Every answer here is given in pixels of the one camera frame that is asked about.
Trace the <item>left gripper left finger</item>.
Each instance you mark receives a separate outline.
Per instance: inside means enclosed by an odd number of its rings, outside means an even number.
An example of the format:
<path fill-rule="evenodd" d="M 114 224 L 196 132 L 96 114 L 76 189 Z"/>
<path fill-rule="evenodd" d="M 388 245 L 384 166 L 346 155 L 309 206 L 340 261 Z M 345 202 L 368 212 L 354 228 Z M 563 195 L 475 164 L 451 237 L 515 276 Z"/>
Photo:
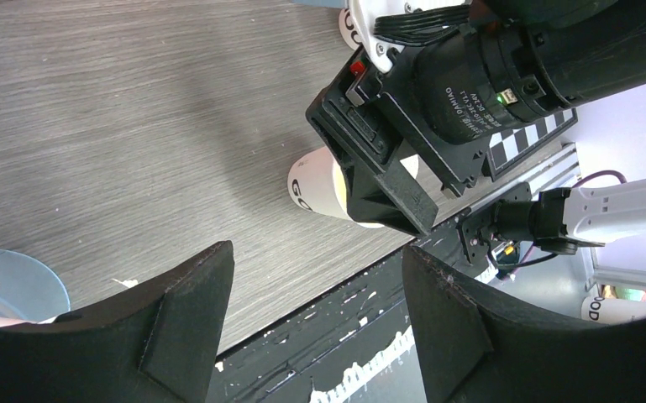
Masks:
<path fill-rule="evenodd" d="M 220 241 L 46 324 L 0 327 L 0 402 L 203 402 L 234 278 Z"/>

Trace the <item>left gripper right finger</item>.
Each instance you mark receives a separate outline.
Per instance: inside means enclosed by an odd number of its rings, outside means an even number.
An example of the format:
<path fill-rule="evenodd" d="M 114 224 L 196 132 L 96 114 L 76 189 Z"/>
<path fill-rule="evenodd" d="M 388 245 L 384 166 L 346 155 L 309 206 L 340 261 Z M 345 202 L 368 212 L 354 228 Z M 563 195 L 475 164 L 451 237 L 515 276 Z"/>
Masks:
<path fill-rule="evenodd" d="M 604 325 L 532 305 L 418 247 L 402 280 L 430 402 L 646 402 L 646 318 Z"/>

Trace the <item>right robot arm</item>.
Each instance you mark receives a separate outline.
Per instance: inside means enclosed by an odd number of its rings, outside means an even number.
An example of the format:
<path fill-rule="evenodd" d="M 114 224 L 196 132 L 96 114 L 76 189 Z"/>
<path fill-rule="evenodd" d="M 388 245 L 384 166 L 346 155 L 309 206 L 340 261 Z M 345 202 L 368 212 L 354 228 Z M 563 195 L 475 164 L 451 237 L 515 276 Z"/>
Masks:
<path fill-rule="evenodd" d="M 355 222 L 426 234 L 473 187 L 492 135 L 646 84 L 646 1 L 350 1 L 360 46 L 307 109 Z"/>

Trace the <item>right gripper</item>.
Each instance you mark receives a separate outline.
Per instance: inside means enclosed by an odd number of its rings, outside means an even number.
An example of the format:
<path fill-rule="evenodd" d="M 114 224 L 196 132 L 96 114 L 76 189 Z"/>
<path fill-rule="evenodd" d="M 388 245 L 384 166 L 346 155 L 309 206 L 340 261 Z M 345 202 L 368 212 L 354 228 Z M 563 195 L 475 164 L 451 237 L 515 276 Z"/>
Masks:
<path fill-rule="evenodd" d="M 431 233 L 439 208 L 402 159 L 417 154 L 451 196 L 474 187 L 501 129 L 500 73 L 482 47 L 394 51 L 387 73 L 354 51 L 306 111 L 339 162 L 353 221 Z"/>

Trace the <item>white paper coffee cup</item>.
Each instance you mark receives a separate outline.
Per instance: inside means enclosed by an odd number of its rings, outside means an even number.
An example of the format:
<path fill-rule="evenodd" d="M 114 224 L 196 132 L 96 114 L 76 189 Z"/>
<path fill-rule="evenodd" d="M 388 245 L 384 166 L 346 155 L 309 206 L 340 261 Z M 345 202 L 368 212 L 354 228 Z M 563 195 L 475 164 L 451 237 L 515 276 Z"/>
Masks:
<path fill-rule="evenodd" d="M 340 10 L 338 17 L 340 35 L 344 43 L 352 50 L 357 50 L 363 45 L 358 29 L 355 27 L 350 11 L 347 8 Z"/>

